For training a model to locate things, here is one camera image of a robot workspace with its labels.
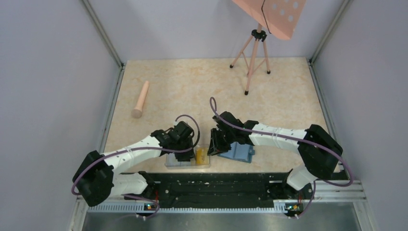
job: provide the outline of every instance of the tripod leg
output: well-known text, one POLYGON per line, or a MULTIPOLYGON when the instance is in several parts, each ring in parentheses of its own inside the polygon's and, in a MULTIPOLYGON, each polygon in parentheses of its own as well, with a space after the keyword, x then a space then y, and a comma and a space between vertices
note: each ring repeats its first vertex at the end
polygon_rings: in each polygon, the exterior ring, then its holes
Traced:
POLYGON ((265 62, 267 62, 267 74, 270 74, 267 45, 265 44, 265 41, 263 41, 262 43, 264 44, 265 62))
POLYGON ((247 40, 247 42, 245 43, 245 45, 243 46, 243 48, 240 50, 240 52, 238 53, 237 57, 235 58, 235 60, 231 63, 230 68, 233 68, 235 63, 237 62, 238 58, 241 56, 241 54, 243 53, 243 51, 245 50, 245 48, 248 46, 249 42, 252 40, 253 36, 251 35, 249 37, 249 39, 247 40))
POLYGON ((254 64, 256 58, 256 51, 258 50, 259 40, 255 39, 254 49, 252 50, 251 62, 249 63, 248 80, 246 82, 245 95, 248 95, 249 83, 251 82, 252 73, 254 71, 254 64))

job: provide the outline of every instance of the pink panel with holes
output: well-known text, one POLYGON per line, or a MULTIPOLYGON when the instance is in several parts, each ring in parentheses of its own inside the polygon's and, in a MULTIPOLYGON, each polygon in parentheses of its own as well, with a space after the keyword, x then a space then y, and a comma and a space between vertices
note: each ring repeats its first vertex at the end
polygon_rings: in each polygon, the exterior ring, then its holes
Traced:
POLYGON ((306 0, 232 0, 279 39, 289 40, 306 0))

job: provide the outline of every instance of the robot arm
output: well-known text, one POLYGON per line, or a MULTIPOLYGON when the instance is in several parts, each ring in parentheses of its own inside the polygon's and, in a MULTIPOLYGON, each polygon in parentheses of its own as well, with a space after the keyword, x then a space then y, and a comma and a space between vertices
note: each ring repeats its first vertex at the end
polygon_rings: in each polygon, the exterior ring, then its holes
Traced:
POLYGON ((331 175, 337 165, 338 160, 326 151, 291 139, 282 138, 279 135, 294 137, 302 140, 313 141, 321 144, 341 156, 343 149, 341 146, 319 125, 312 124, 308 129, 285 129, 274 128, 258 121, 248 120, 242 123, 231 113, 223 112, 220 117, 227 122, 253 131, 269 132, 276 134, 274 136, 258 134, 254 132, 242 131, 233 128, 216 116, 213 117, 217 122, 217 128, 211 130, 211 144, 208 155, 215 155, 226 152, 230 149, 230 144, 238 142, 249 145, 266 145, 286 149, 298 153, 304 165, 291 170, 284 184, 288 184, 296 191, 301 190, 305 185, 316 179, 330 180, 331 175))
POLYGON ((156 130, 143 140, 119 150, 99 154, 90 152, 82 162, 73 177, 75 182, 78 176, 91 164, 104 156, 110 156, 89 169, 78 181, 76 187, 89 206, 102 203, 109 196, 127 193, 141 194, 147 187, 146 179, 139 173, 118 175, 130 167, 150 158, 171 153, 172 150, 191 150, 176 154, 177 159, 194 157, 192 149, 193 129, 181 121, 168 132, 156 130))

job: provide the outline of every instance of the pink tripod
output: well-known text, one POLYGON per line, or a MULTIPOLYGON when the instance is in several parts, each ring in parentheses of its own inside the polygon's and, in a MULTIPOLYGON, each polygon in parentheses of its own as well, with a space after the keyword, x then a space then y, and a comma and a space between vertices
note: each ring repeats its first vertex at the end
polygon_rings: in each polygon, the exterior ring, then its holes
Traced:
POLYGON ((267 63, 267 73, 270 74, 270 67, 269 67, 269 60, 268 60, 268 51, 267 51, 267 46, 265 44, 265 39, 267 37, 267 34, 265 31, 262 30, 262 25, 258 24, 258 29, 253 30, 251 33, 251 36, 249 37, 249 39, 247 40, 247 42, 245 43, 245 45, 243 46, 243 48, 240 50, 240 52, 238 53, 237 57, 235 58, 235 60, 231 63, 230 68, 233 68, 235 63, 237 62, 238 58, 241 56, 241 54, 243 55, 243 58, 245 60, 246 63, 246 67, 248 68, 248 73, 247 73, 247 77, 248 80, 246 82, 246 88, 245 88, 245 95, 248 95, 248 91, 249 91, 249 84, 251 82, 251 77, 252 74, 266 61, 267 63), (248 66, 248 62, 246 60, 245 54, 243 53, 243 51, 245 50, 245 48, 248 46, 249 42, 251 42, 252 38, 255 38, 255 44, 254 44, 254 49, 252 50, 252 56, 251 56, 251 61, 249 62, 249 66, 248 66), (254 69, 254 65, 255 65, 255 58, 256 58, 256 51, 258 50, 258 44, 259 41, 262 41, 262 44, 264 45, 264 53, 265 53, 265 58, 264 60, 254 69))

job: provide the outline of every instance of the gray wall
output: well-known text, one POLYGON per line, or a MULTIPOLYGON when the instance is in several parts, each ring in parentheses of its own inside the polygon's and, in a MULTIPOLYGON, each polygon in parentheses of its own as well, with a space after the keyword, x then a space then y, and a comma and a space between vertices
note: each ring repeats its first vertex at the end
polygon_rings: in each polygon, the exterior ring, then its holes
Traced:
MULTIPOLYGON (((268 36, 269 56, 311 57, 342 1, 307 0, 290 41, 268 36)), ((231 0, 90 2, 123 60, 233 57, 257 27, 231 0)))
POLYGON ((408 1, 356 0, 316 63, 381 230, 406 230, 408 1))
POLYGON ((78 0, 0 3, 0 230, 66 230, 118 68, 78 0))

